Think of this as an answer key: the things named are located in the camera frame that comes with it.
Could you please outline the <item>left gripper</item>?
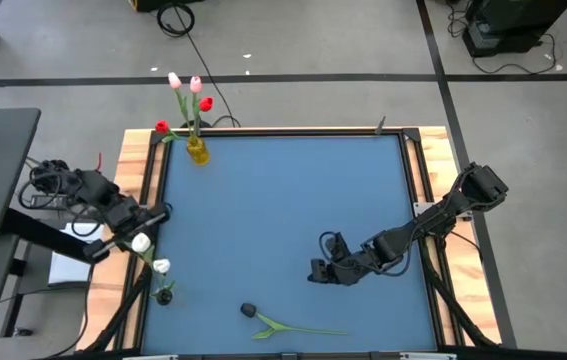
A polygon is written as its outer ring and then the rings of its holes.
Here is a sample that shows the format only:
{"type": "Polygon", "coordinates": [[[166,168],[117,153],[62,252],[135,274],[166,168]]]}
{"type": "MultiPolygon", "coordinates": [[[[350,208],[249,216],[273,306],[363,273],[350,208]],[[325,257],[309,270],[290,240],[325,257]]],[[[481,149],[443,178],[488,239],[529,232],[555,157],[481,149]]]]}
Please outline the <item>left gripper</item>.
{"type": "MultiPolygon", "coordinates": [[[[105,207],[105,224],[113,235],[125,234],[137,225],[150,227],[166,222],[171,216],[171,205],[159,202],[152,207],[140,207],[133,196],[115,195],[105,207]]],[[[106,259],[116,244],[112,240],[95,240],[82,248],[87,263],[106,259]]]]}

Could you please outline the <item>yellow glass vase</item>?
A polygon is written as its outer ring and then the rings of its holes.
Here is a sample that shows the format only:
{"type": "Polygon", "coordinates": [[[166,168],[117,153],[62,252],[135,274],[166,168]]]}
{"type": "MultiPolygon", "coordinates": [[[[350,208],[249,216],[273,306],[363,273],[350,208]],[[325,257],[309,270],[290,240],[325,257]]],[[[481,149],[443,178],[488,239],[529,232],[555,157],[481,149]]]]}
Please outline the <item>yellow glass vase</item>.
{"type": "Polygon", "coordinates": [[[209,163],[210,154],[205,141],[201,137],[189,136],[186,150],[195,165],[205,166],[209,163]]]}

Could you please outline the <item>white artificial tulip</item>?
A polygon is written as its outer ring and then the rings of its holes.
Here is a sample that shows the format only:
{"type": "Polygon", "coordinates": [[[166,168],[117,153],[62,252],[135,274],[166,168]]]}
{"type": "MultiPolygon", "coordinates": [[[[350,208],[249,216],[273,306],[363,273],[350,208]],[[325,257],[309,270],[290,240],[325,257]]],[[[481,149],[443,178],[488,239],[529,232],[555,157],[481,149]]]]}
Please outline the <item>white artificial tulip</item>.
{"type": "Polygon", "coordinates": [[[152,243],[150,237],[144,232],[137,233],[131,241],[126,242],[126,246],[134,255],[139,257],[143,263],[148,265],[152,272],[152,262],[156,259],[162,259],[154,257],[155,245],[152,243]]]}
{"type": "Polygon", "coordinates": [[[167,276],[170,268],[171,262],[167,258],[156,259],[152,262],[152,269],[158,281],[158,288],[153,294],[154,297],[170,292],[174,287],[175,282],[167,276]]]}

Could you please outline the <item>red artificial tulip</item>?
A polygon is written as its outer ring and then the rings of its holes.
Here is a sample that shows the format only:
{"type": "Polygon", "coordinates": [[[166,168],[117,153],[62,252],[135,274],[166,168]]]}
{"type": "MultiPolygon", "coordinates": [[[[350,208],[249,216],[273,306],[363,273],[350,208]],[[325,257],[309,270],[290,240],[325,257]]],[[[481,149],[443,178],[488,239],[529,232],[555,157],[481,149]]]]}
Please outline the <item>red artificial tulip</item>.
{"type": "Polygon", "coordinates": [[[211,125],[201,118],[202,113],[209,112],[213,107],[213,99],[204,97],[197,100],[194,104],[194,134],[199,136],[202,128],[210,128],[211,125]]]}
{"type": "Polygon", "coordinates": [[[169,124],[164,120],[160,120],[155,124],[155,131],[158,134],[161,134],[163,136],[163,138],[162,138],[163,143],[169,143],[169,142],[175,141],[175,140],[186,140],[187,139],[187,136],[181,136],[181,135],[178,135],[177,133],[175,133],[171,129],[169,124]]]}

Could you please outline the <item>black aluminium table frame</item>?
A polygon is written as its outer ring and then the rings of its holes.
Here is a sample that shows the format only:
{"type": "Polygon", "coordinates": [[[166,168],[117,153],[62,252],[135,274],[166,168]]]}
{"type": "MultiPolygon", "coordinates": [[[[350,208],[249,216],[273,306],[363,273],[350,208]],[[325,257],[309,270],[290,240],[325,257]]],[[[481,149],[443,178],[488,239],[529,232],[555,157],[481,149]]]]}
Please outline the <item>black aluminium table frame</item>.
{"type": "MultiPolygon", "coordinates": [[[[403,157],[408,195],[414,202],[435,202],[451,187],[458,164],[449,135],[442,127],[396,128],[375,130],[357,128],[240,128],[208,129],[211,138],[263,137],[383,137],[398,139],[403,157]]],[[[117,160],[114,180],[121,190],[134,195],[141,203],[166,202],[164,190],[172,149],[180,142],[165,144],[151,130],[129,130],[117,160]]],[[[500,340],[496,316],[487,290],[482,264],[485,250],[473,247],[471,222],[460,222],[455,235],[445,242],[427,239],[414,245],[411,255],[420,260],[432,320],[435,348],[432,350],[395,350],[330,353],[252,353],[252,354],[147,354],[143,350],[147,308],[158,304],[143,293],[117,331],[113,343],[97,350],[95,341],[105,329],[116,309],[128,295],[134,279],[142,272],[141,262],[128,254],[113,251],[94,271],[94,287],[90,299],[90,321],[86,337],[79,345],[80,360],[414,360],[417,357],[451,359],[472,348],[472,342],[449,313],[446,304],[430,284],[438,275],[455,293],[471,318],[494,341],[500,340]]]]}

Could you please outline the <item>black equipment case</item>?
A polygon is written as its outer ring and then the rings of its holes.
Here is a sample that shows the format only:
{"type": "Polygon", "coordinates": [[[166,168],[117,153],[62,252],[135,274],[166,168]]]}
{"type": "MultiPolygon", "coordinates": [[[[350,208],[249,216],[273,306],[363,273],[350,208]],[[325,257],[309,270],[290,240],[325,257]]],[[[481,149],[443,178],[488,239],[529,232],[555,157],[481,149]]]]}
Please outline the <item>black equipment case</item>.
{"type": "Polygon", "coordinates": [[[471,57],[526,53],[567,10],[567,0],[472,0],[462,40],[471,57]]]}

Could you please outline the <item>pink artificial tulip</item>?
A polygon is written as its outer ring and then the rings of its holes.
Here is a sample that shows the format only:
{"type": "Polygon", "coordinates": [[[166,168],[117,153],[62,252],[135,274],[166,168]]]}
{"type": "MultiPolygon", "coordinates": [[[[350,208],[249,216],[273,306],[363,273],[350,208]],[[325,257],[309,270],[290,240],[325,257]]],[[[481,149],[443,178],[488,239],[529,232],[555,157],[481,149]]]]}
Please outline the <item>pink artificial tulip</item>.
{"type": "Polygon", "coordinates": [[[193,124],[191,133],[193,136],[199,135],[200,116],[199,116],[199,93],[202,91],[202,81],[199,76],[193,76],[190,80],[190,92],[192,93],[192,116],[193,124]]]}
{"type": "Polygon", "coordinates": [[[195,132],[194,132],[194,126],[190,123],[190,119],[189,119],[187,103],[186,103],[187,98],[184,97],[181,94],[181,91],[180,91],[180,87],[182,85],[182,82],[181,82],[180,78],[174,72],[169,72],[167,77],[168,77],[169,86],[171,87],[171,89],[173,90],[173,92],[176,96],[176,99],[177,99],[177,102],[178,102],[178,105],[179,105],[179,109],[180,109],[180,112],[183,116],[185,125],[188,128],[189,134],[191,136],[193,136],[195,134],[195,132]]]}

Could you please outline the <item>white paper sheet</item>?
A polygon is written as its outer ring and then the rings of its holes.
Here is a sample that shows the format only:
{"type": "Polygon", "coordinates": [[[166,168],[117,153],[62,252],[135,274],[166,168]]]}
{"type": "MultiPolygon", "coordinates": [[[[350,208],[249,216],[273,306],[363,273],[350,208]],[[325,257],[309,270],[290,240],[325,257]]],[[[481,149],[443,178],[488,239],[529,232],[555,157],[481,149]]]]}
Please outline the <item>white paper sheet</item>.
{"type": "MultiPolygon", "coordinates": [[[[99,240],[103,233],[103,226],[99,225],[96,231],[87,236],[87,233],[94,229],[95,223],[67,223],[62,232],[71,235],[79,240],[91,243],[99,240]]],[[[52,253],[48,285],[50,287],[65,283],[87,282],[90,273],[90,265],[67,256],[52,253]]]]}

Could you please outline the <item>black artificial tulip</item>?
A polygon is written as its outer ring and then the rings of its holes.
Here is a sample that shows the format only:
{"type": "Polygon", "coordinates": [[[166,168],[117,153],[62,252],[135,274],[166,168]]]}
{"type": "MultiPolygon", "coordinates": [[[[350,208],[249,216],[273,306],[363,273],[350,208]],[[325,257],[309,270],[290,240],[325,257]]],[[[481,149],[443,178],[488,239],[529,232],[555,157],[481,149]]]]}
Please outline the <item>black artificial tulip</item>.
{"type": "Polygon", "coordinates": [[[257,310],[257,307],[251,303],[243,303],[240,307],[240,311],[244,316],[248,318],[257,318],[268,326],[266,330],[255,333],[252,336],[253,340],[267,339],[276,333],[282,333],[282,332],[301,332],[301,333],[336,335],[336,336],[346,335],[346,332],[342,332],[342,331],[308,329],[308,328],[300,328],[300,327],[284,325],[261,314],[257,310]]]}

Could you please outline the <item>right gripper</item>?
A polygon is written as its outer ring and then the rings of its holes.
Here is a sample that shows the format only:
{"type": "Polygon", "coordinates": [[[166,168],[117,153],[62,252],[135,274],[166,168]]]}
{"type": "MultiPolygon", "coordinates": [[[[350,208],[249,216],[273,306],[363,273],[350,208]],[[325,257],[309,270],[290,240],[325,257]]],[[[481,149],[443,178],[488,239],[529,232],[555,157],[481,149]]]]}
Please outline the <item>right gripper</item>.
{"type": "Polygon", "coordinates": [[[379,259],[371,246],[364,245],[360,251],[352,253],[340,232],[325,232],[323,245],[330,254],[332,264],[312,259],[311,273],[307,277],[310,282],[350,286],[378,269],[379,259]]]}

